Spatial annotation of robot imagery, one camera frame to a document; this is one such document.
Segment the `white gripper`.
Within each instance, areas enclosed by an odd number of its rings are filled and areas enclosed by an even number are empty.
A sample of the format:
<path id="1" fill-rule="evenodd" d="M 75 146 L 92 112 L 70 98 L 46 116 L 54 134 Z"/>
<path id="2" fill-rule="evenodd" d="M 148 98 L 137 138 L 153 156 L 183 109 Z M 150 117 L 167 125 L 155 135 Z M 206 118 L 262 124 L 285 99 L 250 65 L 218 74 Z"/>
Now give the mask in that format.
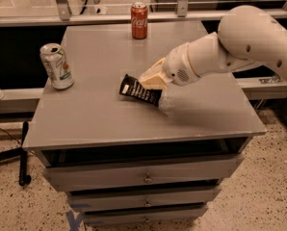
<path id="1" fill-rule="evenodd" d="M 139 78 L 143 88 L 165 90 L 170 83 L 186 86 L 198 81 L 199 77 L 193 71 L 189 60 L 188 48 L 188 42 L 175 47 L 165 58 L 147 69 Z"/>

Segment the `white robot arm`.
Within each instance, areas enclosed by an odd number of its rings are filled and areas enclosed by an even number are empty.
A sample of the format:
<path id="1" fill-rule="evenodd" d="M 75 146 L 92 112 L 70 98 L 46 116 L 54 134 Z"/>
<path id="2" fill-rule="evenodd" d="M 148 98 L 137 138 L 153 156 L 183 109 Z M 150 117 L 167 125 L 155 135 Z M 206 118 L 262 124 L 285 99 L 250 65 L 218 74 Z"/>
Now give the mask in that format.
<path id="1" fill-rule="evenodd" d="M 287 30 L 264 11 L 239 6 L 222 17 L 217 32 L 173 48 L 139 82 L 147 90 L 164 90 L 260 65 L 287 82 Z"/>

